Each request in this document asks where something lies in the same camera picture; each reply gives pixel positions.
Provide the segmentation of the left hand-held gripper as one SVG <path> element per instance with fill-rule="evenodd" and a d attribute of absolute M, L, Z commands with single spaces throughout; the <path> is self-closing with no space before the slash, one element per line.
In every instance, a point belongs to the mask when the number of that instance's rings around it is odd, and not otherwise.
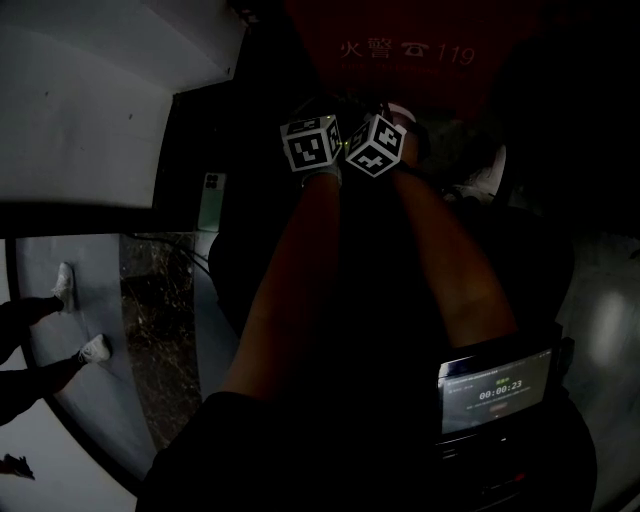
<path fill-rule="evenodd" d="M 280 126 L 283 151 L 292 172 L 333 164 L 343 148 L 336 115 L 324 115 Z"/>

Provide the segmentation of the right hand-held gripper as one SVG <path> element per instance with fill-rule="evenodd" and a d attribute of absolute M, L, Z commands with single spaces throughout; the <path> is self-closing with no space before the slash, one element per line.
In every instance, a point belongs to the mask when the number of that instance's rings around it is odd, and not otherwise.
<path fill-rule="evenodd" d="M 376 178 L 397 165 L 407 130 L 379 114 L 358 128 L 345 143 L 345 161 Z"/>

